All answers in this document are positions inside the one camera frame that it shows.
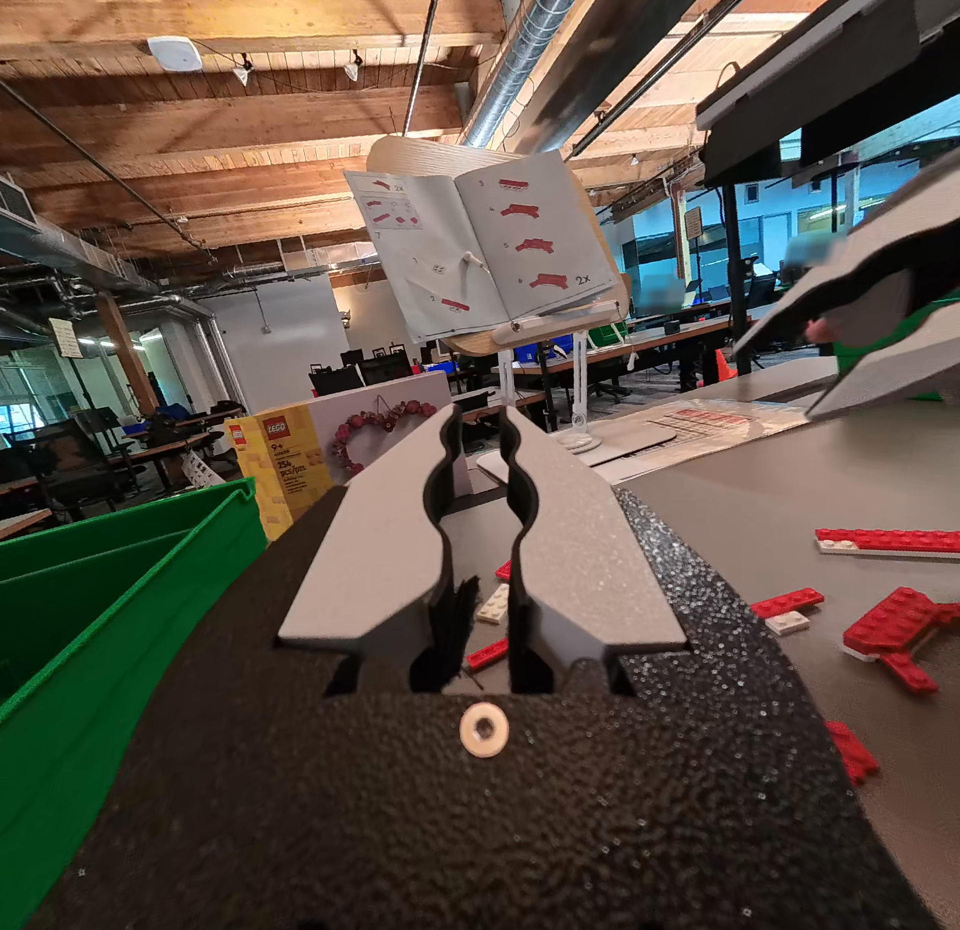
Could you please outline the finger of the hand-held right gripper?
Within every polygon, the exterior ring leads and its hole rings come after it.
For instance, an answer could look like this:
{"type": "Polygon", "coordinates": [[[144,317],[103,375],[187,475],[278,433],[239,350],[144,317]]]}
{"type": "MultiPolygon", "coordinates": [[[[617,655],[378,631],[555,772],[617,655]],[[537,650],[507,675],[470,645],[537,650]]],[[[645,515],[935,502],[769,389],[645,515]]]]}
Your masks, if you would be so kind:
{"type": "Polygon", "coordinates": [[[909,315],[954,286],[958,276],[959,151],[952,150],[897,189],[834,243],[761,320],[733,354],[755,348],[798,322],[819,319],[863,298],[889,276],[925,272],[907,296],[909,315]]]}
{"type": "Polygon", "coordinates": [[[959,403],[959,303],[943,305],[909,336],[858,361],[812,405],[809,421],[833,420],[848,412],[936,394],[959,403]]]}

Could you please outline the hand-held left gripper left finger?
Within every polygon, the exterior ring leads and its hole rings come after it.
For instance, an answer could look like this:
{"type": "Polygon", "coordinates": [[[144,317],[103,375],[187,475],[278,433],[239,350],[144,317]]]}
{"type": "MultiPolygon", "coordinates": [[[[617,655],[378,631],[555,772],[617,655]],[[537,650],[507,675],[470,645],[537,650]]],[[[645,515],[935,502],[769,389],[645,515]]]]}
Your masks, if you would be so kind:
{"type": "Polygon", "coordinates": [[[455,603],[450,540],[462,413],[448,405],[342,492],[277,641],[366,659],[439,651],[455,603]]]}

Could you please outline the long red lego frame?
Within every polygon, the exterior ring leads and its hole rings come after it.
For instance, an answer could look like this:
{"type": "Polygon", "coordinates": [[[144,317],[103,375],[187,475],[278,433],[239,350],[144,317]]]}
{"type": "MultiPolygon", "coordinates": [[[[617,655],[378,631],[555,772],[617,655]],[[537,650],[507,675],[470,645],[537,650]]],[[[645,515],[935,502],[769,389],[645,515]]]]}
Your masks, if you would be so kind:
{"type": "Polygon", "coordinates": [[[817,528],[823,554],[886,559],[959,559],[959,531],[936,529],[817,528]]]}

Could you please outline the yellow and white lego box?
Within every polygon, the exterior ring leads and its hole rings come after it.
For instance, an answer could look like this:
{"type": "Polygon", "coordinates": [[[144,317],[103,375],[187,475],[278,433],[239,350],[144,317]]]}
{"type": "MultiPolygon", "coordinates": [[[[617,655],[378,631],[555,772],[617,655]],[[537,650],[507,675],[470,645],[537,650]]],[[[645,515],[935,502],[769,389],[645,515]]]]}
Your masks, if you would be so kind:
{"type": "Polygon", "coordinates": [[[276,541],[451,403],[447,375],[431,370],[234,417],[223,428],[242,474],[255,480],[266,537],[276,541]]]}

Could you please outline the red lego wedge assembly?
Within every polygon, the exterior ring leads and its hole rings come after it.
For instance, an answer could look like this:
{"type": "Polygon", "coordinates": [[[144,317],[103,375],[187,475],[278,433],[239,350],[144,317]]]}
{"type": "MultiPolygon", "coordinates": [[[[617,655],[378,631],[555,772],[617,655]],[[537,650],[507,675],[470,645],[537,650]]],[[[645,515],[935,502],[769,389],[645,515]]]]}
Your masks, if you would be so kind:
{"type": "Polygon", "coordinates": [[[958,625],[958,620],[958,602],[934,601],[920,591],[899,587],[844,631],[842,648],[858,660],[882,665],[907,692],[930,696],[939,685],[917,663],[914,651],[931,636],[958,625]]]}

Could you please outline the lego instruction booklet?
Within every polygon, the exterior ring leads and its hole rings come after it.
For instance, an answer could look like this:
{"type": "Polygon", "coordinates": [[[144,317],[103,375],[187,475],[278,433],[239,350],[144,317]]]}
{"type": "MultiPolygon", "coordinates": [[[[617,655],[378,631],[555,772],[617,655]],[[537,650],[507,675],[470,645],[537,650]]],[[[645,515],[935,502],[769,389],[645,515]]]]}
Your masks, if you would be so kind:
{"type": "Polygon", "coordinates": [[[580,310],[621,319],[622,275],[558,151],[457,176],[344,177],[415,340],[528,333],[580,310]]]}

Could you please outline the green storage bin stack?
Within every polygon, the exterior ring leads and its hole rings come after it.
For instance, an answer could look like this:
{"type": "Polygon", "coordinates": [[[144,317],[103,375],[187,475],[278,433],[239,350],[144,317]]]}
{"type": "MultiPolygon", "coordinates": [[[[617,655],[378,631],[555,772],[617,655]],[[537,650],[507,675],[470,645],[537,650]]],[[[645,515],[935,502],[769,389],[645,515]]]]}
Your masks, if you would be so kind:
{"type": "MultiPolygon", "coordinates": [[[[864,356],[873,351],[889,347],[895,342],[902,340],[904,337],[909,336],[933,310],[944,305],[948,305],[954,301],[958,302],[958,297],[958,289],[954,288],[943,297],[934,300],[930,304],[922,307],[917,312],[914,312],[910,316],[906,317],[903,321],[896,325],[894,330],[889,335],[883,336],[873,344],[862,347],[837,345],[836,357],[838,362],[839,379],[849,373],[864,356]]],[[[939,401],[947,404],[936,393],[929,393],[909,399],[939,401]]]]}
{"type": "Polygon", "coordinates": [[[71,862],[164,672],[266,546],[251,478],[2,543],[2,928],[71,862]]]}

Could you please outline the row of black office chairs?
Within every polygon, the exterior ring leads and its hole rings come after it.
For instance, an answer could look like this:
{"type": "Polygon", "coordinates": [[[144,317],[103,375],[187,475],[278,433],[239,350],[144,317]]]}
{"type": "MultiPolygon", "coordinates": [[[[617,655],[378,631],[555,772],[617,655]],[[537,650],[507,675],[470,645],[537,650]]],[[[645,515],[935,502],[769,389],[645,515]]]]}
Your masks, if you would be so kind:
{"type": "Polygon", "coordinates": [[[333,396],[414,375],[403,346],[394,347],[390,352],[376,348],[371,357],[365,357],[361,349],[344,351],[341,361],[341,368],[310,366],[308,378],[314,396],[333,396]]]}

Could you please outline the clear bag with papers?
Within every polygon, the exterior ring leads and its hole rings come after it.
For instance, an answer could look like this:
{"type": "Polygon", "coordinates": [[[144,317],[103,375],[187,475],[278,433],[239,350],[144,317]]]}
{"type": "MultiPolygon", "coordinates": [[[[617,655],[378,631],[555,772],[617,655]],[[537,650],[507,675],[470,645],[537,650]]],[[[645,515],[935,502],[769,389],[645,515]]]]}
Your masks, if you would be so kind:
{"type": "Polygon", "coordinates": [[[643,408],[622,420],[642,420],[674,431],[666,443],[600,464],[613,486],[808,424],[802,407],[769,402],[689,399],[643,408]]]}

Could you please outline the white plastic basket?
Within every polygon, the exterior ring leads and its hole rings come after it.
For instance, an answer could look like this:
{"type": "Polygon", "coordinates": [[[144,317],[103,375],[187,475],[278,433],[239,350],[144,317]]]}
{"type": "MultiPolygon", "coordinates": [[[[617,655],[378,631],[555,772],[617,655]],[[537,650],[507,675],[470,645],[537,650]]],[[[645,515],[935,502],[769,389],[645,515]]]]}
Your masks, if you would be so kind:
{"type": "Polygon", "coordinates": [[[184,479],[189,486],[194,489],[208,489],[226,483],[219,474],[193,451],[183,452],[180,454],[179,460],[184,479]]]}

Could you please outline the long wooden desk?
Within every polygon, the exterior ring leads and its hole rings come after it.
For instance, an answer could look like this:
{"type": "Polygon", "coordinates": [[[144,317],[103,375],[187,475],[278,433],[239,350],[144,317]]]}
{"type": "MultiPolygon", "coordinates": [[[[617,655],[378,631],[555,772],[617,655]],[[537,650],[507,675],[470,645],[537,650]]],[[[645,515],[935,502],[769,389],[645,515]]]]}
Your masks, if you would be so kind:
{"type": "MultiPolygon", "coordinates": [[[[716,352],[731,341],[733,328],[726,316],[632,333],[602,346],[590,343],[586,352],[587,407],[591,412],[612,413],[652,404],[672,396],[696,393],[719,382],[716,352]]],[[[569,421],[573,398],[573,357],[548,353],[516,360],[512,367],[519,392],[549,390],[558,400],[559,413],[569,421]]]]}

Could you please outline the black ceiling rod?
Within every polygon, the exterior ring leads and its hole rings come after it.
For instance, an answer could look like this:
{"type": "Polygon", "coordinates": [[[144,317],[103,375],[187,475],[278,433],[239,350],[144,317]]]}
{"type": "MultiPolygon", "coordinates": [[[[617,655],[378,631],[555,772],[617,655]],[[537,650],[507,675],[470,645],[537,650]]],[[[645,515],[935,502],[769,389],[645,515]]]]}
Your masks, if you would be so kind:
{"type": "Polygon", "coordinates": [[[429,47],[429,41],[433,33],[434,23],[436,15],[438,12],[440,0],[430,0],[428,4],[428,11],[426,15],[426,20],[424,23],[423,34],[421,36],[418,56],[416,60],[413,82],[410,89],[410,96],[408,98],[407,107],[405,111],[401,136],[406,137],[411,130],[416,100],[419,94],[419,90],[423,81],[423,75],[426,67],[426,56],[429,47]]]}

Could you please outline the white ceiling access point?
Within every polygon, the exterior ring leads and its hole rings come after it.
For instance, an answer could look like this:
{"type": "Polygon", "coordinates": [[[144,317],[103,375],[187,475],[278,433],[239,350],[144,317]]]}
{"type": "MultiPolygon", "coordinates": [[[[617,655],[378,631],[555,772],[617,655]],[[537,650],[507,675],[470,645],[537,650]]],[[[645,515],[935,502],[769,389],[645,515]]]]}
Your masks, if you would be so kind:
{"type": "Polygon", "coordinates": [[[165,72],[188,74],[201,72],[204,69],[198,47],[186,36],[150,36],[147,46],[150,54],[165,72]]]}

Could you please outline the black overhead frame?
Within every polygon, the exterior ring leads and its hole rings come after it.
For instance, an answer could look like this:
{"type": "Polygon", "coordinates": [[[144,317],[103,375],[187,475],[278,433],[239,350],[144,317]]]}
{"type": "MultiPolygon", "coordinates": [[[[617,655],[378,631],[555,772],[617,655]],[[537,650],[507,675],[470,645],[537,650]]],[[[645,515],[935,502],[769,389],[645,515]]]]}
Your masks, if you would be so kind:
{"type": "Polygon", "coordinates": [[[959,0],[828,0],[698,105],[703,185],[739,234],[736,187],[798,166],[840,174],[841,154],[958,93],[959,0]]]}

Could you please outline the silver air duct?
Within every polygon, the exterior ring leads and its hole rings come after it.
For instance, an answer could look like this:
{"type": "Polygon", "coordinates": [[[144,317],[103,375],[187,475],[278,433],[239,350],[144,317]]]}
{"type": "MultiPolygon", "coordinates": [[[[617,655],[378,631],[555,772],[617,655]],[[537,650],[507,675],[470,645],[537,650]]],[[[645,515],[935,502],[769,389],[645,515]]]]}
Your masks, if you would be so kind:
{"type": "Polygon", "coordinates": [[[491,143],[575,2],[520,0],[462,130],[460,145],[482,149],[491,143]]]}

